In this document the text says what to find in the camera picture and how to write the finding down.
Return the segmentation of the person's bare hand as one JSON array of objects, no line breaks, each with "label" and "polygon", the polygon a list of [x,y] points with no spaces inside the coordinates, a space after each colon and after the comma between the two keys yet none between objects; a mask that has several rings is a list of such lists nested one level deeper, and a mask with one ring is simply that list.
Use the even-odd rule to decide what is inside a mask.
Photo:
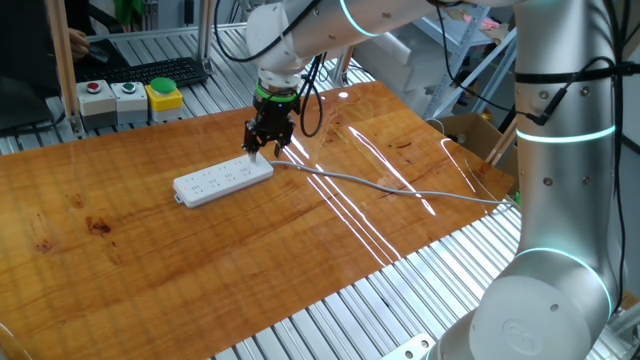
[{"label": "person's bare hand", "polygon": [[68,31],[72,58],[74,61],[81,60],[89,54],[90,42],[87,40],[87,35],[73,28],[69,28]]}]

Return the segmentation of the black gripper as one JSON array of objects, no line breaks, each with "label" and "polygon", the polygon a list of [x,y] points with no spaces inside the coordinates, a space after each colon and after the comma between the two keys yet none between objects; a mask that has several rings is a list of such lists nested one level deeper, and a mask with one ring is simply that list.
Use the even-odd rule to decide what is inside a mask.
[{"label": "black gripper", "polygon": [[252,163],[256,162],[261,143],[275,141],[274,156],[279,157],[291,143],[295,124],[291,113],[300,113],[300,101],[276,102],[274,99],[255,98],[253,105],[257,111],[255,120],[244,124],[242,149]]}]

